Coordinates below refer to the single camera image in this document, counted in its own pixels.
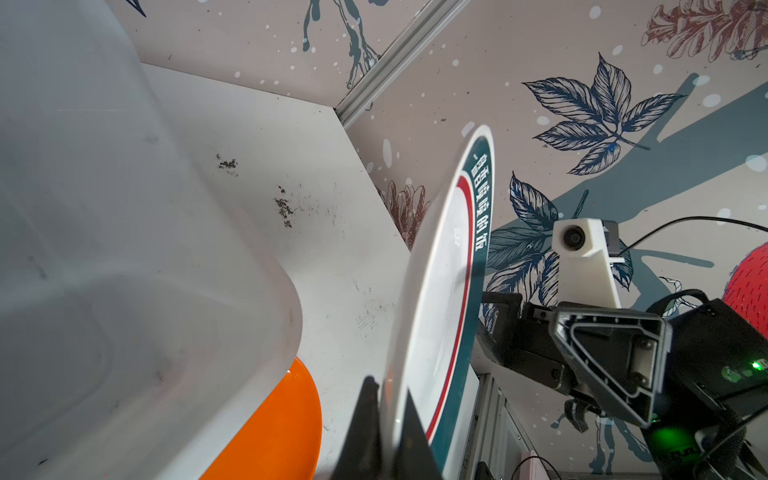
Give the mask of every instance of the black strap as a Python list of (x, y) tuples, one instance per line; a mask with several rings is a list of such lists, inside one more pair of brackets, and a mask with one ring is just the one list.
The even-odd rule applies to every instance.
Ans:
[(664, 312), (667, 311), (667, 307), (669, 306), (670, 302), (673, 300), (677, 300), (682, 296), (692, 296), (700, 300), (701, 303), (706, 303), (710, 301), (710, 299), (707, 298), (707, 295), (704, 292), (702, 292), (701, 290), (692, 288), (689, 290), (681, 290), (680, 292), (671, 293), (665, 296), (663, 299), (658, 300), (653, 305), (649, 306), (648, 310), (645, 310), (645, 311), (648, 313), (655, 313), (658, 316), (662, 316)]

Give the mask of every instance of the red flower drawing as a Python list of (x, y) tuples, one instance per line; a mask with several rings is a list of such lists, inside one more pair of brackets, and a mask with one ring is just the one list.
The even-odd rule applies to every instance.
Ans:
[(672, 42), (667, 56), (689, 57), (709, 47), (709, 61), (724, 51), (733, 59), (752, 59), (768, 48), (768, 0), (680, 0), (664, 12), (659, 5), (648, 21), (642, 45)]
[(425, 201), (426, 192), (424, 187), (413, 188), (413, 185), (406, 185), (405, 188), (398, 192), (395, 182), (390, 181), (389, 185), (387, 185), (386, 194), (378, 187), (376, 191), (379, 192), (379, 196), (384, 201), (386, 209), (392, 215), (395, 226), (400, 232), (403, 241), (406, 242), (408, 250), (411, 250), (429, 205), (429, 202)]

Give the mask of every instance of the black cable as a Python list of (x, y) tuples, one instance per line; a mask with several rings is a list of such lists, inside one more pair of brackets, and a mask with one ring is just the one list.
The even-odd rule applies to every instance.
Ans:
[(711, 448), (707, 449), (707, 451), (704, 453), (704, 455), (701, 457), (701, 462), (705, 462), (708, 460), (715, 450), (722, 447), (728, 440), (730, 440), (734, 435), (736, 435), (741, 429), (746, 428), (746, 426), (751, 423), (754, 419), (761, 416), (763, 413), (768, 412), (768, 405), (764, 406), (763, 408), (757, 410), (752, 415), (748, 416), (746, 419), (742, 420), (741, 422), (737, 423), (735, 427), (733, 427), (733, 430), (728, 435), (725, 435), (723, 438), (720, 439), (720, 441), (714, 445), (712, 445)]
[(640, 239), (638, 241), (636, 241), (635, 243), (632, 243), (629, 247), (623, 249), (618, 254), (618, 256), (620, 257), (620, 256), (624, 255), (628, 250), (635, 248), (637, 245), (639, 245), (640, 243), (645, 241), (651, 235), (654, 235), (654, 234), (662, 231), (663, 229), (669, 227), (670, 225), (674, 225), (674, 224), (680, 223), (680, 222), (686, 222), (688, 220), (712, 220), (712, 221), (716, 221), (716, 222), (735, 223), (736, 225), (741, 225), (742, 227), (752, 227), (752, 228), (755, 228), (755, 229), (758, 229), (758, 230), (762, 230), (763, 232), (767, 232), (768, 233), (768, 227), (763, 227), (762, 225), (757, 225), (755, 223), (745, 222), (743, 220), (734, 220), (733, 218), (702, 217), (702, 216), (682, 217), (682, 218), (678, 218), (677, 220), (672, 220), (671, 222), (666, 222), (661, 227), (658, 227), (657, 229), (652, 230), (650, 233), (646, 233), (645, 235), (640, 237)]
[(512, 479), (515, 477), (515, 473), (517, 473), (517, 472), (518, 472), (518, 470), (520, 469), (520, 467), (522, 467), (522, 465), (525, 463), (525, 461), (526, 461), (526, 460), (530, 460), (531, 458), (538, 458), (539, 460), (544, 460), (545, 462), (547, 462), (547, 465), (549, 465), (549, 468), (551, 468), (552, 470), (554, 470), (554, 473), (555, 473), (555, 474), (557, 474), (557, 476), (558, 476), (558, 478), (559, 478), (560, 480), (563, 480), (563, 478), (560, 476), (560, 472), (558, 472), (558, 470), (557, 470), (555, 467), (553, 467), (553, 466), (552, 466), (552, 464), (549, 462), (549, 460), (547, 460), (547, 459), (546, 459), (546, 458), (544, 458), (544, 457), (540, 457), (540, 456), (538, 456), (538, 455), (531, 455), (530, 457), (525, 457), (524, 459), (522, 459), (522, 460), (520, 461), (520, 463), (518, 463), (518, 466), (516, 466), (516, 467), (515, 467), (515, 471), (514, 471), (514, 472), (512, 472), (512, 475), (510, 475), (510, 477), (509, 477), (509, 478), (510, 478), (510, 480), (512, 480)]

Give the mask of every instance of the white countertop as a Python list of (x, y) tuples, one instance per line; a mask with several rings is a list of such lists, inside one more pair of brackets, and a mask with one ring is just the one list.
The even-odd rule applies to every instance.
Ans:
[(298, 357), (323, 407), (317, 472), (328, 472), (363, 378), (382, 378), (408, 249), (332, 108), (144, 71), (218, 204), (244, 238), (258, 231), (268, 239), (296, 285)]

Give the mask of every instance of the blue leaf drawing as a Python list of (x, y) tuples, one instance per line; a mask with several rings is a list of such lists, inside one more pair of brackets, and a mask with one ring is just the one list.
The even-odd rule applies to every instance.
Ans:
[(489, 292), (517, 292), (523, 296), (523, 303), (528, 302), (539, 284), (544, 271), (543, 253), (532, 253), (503, 270), (499, 270), (488, 282)]
[(578, 80), (563, 77), (523, 85), (549, 111), (569, 119), (534, 138), (558, 150), (591, 149), (568, 172), (574, 175), (596, 174), (618, 161), (619, 141), (650, 150), (622, 134), (639, 131), (654, 123), (683, 97), (659, 94), (643, 100), (630, 110), (632, 84), (620, 68), (606, 62), (602, 55), (590, 88)]
[(621, 147), (616, 142), (599, 144), (592, 147), (588, 154), (576, 165), (569, 174), (589, 175), (602, 172), (610, 167), (618, 158)]
[[(619, 239), (619, 249), (624, 250), (625, 248), (627, 248), (627, 246), (621, 239)], [(621, 258), (624, 259), (624, 263), (614, 263), (611, 266), (611, 271), (613, 272), (616, 281), (619, 282), (622, 287), (629, 290), (629, 284), (632, 283), (632, 273), (634, 272), (634, 269), (632, 268), (632, 257), (630, 252), (626, 251), (621, 254)]]
[(520, 220), (538, 232), (552, 230), (558, 219), (558, 209), (544, 194), (517, 179), (512, 172), (509, 200)]
[(599, 144), (608, 138), (608, 132), (600, 125), (562, 121), (534, 138), (545, 141), (558, 150), (581, 150)]
[(632, 84), (620, 68), (609, 64), (600, 55), (598, 72), (594, 76), (592, 94), (600, 103), (603, 118), (618, 125), (629, 110)]
[(523, 83), (553, 114), (585, 124), (599, 124), (603, 114), (589, 87), (570, 78), (547, 78)]
[(623, 131), (638, 131), (654, 123), (672, 108), (674, 102), (684, 95), (662, 94), (646, 98), (627, 112), (623, 119)]
[(544, 271), (541, 272), (541, 284), (538, 286), (538, 301), (543, 306), (555, 306), (558, 303), (558, 274), (560, 256), (549, 250), (544, 255)]
[(147, 14), (144, 13), (144, 10), (141, 9), (141, 5), (139, 5), (139, 0), (125, 0), (125, 1), (128, 2), (128, 4), (131, 7), (136, 8), (136, 11), (141, 13), (141, 15), (144, 16), (144, 18), (147, 17)]
[(531, 253), (538, 253), (549, 235), (523, 227), (493, 230), (488, 245), (488, 267), (499, 270)]

